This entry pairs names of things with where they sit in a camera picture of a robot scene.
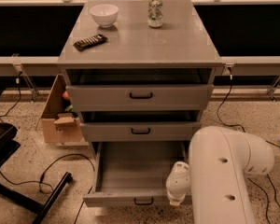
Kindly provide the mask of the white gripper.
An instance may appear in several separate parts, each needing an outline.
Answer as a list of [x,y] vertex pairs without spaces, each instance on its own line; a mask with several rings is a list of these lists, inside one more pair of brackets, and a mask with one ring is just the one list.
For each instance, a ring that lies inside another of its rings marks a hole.
[[166,180],[167,197],[169,204],[174,207],[184,202],[190,191],[189,165],[183,161],[177,161]]

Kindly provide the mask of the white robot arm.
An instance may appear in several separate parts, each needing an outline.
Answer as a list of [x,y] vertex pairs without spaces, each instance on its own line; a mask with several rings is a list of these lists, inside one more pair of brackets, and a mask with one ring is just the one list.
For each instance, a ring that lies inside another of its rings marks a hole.
[[166,180],[171,205],[192,199],[195,224],[255,224],[245,175],[266,175],[273,149],[262,138],[208,126],[189,143],[189,161],[174,164]]

